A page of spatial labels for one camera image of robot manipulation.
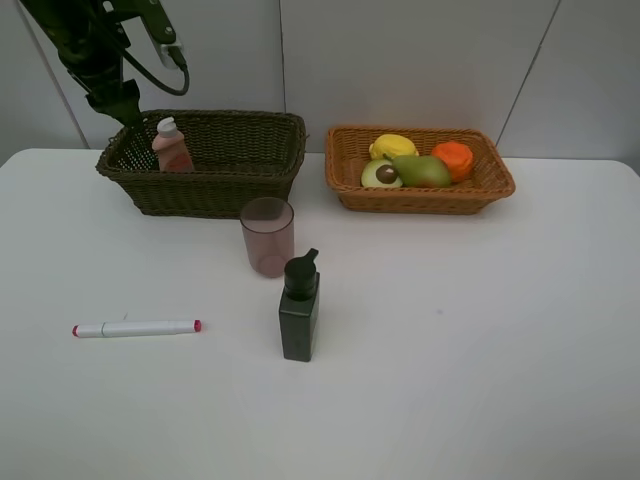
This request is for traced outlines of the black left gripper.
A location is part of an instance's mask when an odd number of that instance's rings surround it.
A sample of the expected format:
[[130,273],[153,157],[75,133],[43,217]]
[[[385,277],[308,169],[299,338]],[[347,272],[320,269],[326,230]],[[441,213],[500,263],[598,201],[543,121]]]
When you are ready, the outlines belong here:
[[123,79],[123,55],[112,41],[117,24],[102,1],[31,1],[29,13],[95,112],[127,128],[143,122],[138,84]]

